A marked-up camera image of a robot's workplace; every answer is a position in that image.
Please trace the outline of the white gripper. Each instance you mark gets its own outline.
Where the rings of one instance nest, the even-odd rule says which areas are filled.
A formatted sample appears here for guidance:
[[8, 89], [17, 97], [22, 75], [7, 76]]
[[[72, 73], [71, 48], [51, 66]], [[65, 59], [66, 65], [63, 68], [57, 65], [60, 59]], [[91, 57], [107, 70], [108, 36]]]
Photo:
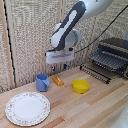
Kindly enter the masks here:
[[[50, 50], [46, 52], [46, 63], [55, 64], [60, 62], [67, 62], [74, 59], [74, 48], [70, 47], [61, 51]], [[67, 69], [67, 64], [63, 65], [64, 70]], [[56, 66], [52, 65], [52, 71], [56, 71]]]

